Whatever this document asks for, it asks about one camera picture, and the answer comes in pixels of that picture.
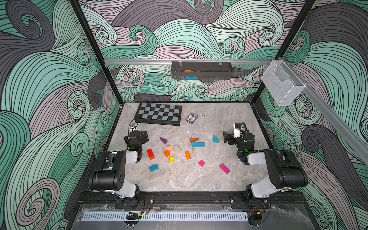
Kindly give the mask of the teal long block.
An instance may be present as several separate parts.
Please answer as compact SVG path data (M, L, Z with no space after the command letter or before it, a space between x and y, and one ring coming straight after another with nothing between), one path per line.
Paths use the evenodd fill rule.
M193 148L204 148L206 145L203 142L193 142L192 147Z

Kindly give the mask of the orange rectangular block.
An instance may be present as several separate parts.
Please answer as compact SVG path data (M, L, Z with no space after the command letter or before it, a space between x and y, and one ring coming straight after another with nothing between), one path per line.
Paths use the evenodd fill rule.
M189 151L186 151L186 159L187 160L190 160L191 159L191 155L190 155L190 152Z

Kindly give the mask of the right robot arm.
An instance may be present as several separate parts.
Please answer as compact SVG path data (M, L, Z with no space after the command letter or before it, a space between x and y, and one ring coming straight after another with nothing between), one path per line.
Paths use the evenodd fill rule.
M233 133L223 131L222 134L224 143L236 146L240 162L251 166L265 166L267 169L264 179L247 185L243 195L245 203L308 185L308 176L292 151L255 150L255 135L245 123L234 123Z

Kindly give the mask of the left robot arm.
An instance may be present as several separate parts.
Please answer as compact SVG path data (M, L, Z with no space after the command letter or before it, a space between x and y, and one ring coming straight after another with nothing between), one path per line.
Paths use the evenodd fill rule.
M137 198L139 186L125 177L126 166L141 161L143 144L149 141L146 131L132 131L124 137L127 149L99 153L89 177L89 191L106 192L120 198Z

